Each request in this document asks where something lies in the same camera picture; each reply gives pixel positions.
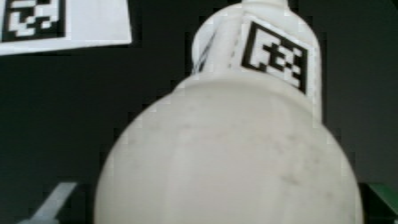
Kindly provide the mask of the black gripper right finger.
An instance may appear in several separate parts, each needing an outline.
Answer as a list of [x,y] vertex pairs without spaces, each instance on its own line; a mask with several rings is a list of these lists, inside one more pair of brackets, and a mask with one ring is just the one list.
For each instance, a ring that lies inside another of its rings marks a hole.
[[364,224],[398,224],[398,192],[381,183],[360,183]]

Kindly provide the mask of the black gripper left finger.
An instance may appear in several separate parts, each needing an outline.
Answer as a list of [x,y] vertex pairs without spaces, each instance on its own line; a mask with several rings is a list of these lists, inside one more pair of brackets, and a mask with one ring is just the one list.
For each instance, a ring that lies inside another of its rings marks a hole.
[[[78,220],[62,220],[58,214],[74,193],[83,195],[83,218]],[[15,224],[92,224],[90,186],[78,182],[60,182],[53,187],[31,216],[21,219]]]

